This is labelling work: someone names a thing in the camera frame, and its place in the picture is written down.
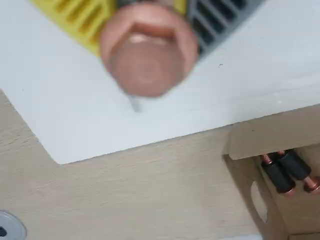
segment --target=wood grain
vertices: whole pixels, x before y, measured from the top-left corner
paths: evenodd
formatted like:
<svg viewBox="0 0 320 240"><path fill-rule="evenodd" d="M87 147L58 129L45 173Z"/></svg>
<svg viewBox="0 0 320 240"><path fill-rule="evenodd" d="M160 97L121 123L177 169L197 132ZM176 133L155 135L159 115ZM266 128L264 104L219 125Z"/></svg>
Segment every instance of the wood grain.
<svg viewBox="0 0 320 240"><path fill-rule="evenodd" d="M255 234L221 159L228 132L223 127L57 165L0 91L0 209L23 221L28 240Z"/></svg>

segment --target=metal grommet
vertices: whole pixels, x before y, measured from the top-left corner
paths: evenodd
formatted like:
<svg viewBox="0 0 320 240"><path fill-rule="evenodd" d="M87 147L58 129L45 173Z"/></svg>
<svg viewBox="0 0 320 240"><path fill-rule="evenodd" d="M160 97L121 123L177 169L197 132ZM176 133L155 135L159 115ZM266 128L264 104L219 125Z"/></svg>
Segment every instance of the metal grommet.
<svg viewBox="0 0 320 240"><path fill-rule="evenodd" d="M26 228L17 217L0 211L0 240L25 240L26 236Z"/></svg>

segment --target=yellow grille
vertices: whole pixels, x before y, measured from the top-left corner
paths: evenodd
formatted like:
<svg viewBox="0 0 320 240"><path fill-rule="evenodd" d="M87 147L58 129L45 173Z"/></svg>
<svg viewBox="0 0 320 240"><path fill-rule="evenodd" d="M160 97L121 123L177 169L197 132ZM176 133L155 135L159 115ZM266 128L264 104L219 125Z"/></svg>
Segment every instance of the yellow grille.
<svg viewBox="0 0 320 240"><path fill-rule="evenodd" d="M99 55L99 36L116 11L116 0L31 0L60 28L82 46ZM175 9L185 14L187 0L174 0Z"/></svg>

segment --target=white surface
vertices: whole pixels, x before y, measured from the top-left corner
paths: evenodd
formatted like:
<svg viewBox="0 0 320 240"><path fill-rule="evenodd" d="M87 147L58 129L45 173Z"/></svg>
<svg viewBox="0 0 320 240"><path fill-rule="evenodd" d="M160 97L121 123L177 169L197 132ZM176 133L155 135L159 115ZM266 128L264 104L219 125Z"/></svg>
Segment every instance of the white surface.
<svg viewBox="0 0 320 240"><path fill-rule="evenodd" d="M28 0L7 0L0 87L66 164L320 103L319 24L319 0L268 0L185 83L134 113L96 57Z"/></svg>

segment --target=circular hole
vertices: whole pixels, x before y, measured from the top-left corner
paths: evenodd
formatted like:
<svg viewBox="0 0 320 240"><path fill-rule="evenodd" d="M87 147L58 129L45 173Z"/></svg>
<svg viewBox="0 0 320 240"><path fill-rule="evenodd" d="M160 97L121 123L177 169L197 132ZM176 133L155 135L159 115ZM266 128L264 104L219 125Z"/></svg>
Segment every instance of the circular hole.
<svg viewBox="0 0 320 240"><path fill-rule="evenodd" d="M261 193L259 191L259 186L256 181L254 181L251 186L251 198L252 198L253 205L254 205L259 217L261 218L261 220L264 223L267 223L268 222L268 207L267 207L263 197L261 196Z"/></svg>
<svg viewBox="0 0 320 240"><path fill-rule="evenodd" d="M7 234L7 231L2 226L0 226L0 238L4 238L5 236L7 236Z"/></svg>

